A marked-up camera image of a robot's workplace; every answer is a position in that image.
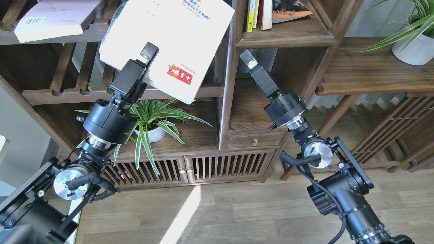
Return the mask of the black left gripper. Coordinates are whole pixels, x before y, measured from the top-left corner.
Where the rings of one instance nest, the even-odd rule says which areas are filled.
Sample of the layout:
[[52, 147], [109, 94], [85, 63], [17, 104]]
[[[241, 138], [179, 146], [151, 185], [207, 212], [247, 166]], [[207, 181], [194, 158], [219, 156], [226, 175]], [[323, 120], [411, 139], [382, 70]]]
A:
[[128, 60], [110, 85], [110, 91], [114, 93], [110, 100], [110, 111], [129, 109], [143, 95], [147, 86], [143, 82], [143, 77], [158, 52], [157, 46], [147, 42], [140, 52], [140, 56], [145, 59], [144, 62]]

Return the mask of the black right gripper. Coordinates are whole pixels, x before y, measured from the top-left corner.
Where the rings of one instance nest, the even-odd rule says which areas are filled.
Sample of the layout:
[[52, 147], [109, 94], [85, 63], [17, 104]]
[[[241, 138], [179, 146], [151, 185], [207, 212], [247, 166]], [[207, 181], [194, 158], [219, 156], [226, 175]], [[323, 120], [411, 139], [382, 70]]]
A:
[[251, 77], [256, 82], [260, 91], [262, 91], [267, 98], [280, 95], [280, 90], [276, 81], [263, 66], [259, 65], [258, 61], [254, 58], [249, 49], [246, 49], [240, 54], [240, 59], [248, 67]]

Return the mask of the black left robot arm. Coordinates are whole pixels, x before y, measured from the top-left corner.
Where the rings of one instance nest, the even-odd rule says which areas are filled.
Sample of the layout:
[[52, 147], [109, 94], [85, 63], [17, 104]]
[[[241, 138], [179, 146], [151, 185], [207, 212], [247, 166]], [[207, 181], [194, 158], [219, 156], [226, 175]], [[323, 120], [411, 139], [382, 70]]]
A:
[[90, 137], [76, 161], [50, 159], [4, 199], [2, 244], [63, 244], [78, 227], [73, 218], [87, 203], [121, 191], [101, 173], [114, 164], [110, 154], [136, 127], [138, 117], [129, 108], [143, 95], [143, 79], [158, 51], [146, 43], [140, 53], [144, 61], [129, 60], [110, 85], [112, 98], [97, 100], [88, 115], [77, 117]]

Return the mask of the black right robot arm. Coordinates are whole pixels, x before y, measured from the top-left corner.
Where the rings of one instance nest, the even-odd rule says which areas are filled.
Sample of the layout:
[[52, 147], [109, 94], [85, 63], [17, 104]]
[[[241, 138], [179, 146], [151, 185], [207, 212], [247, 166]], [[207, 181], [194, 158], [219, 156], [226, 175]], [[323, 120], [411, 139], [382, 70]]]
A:
[[341, 220], [341, 229], [330, 243], [335, 243], [347, 230], [357, 244], [412, 244], [408, 236], [392, 237], [385, 229], [364, 198], [374, 187], [371, 179], [339, 137], [323, 139], [302, 116], [306, 109], [305, 99], [294, 90], [281, 92], [273, 77], [249, 50], [243, 51], [240, 58], [258, 88], [271, 99], [264, 108], [273, 121], [269, 130], [287, 126], [301, 148], [296, 158], [281, 152], [281, 161], [295, 166], [311, 182], [307, 191], [319, 213], [332, 213]]

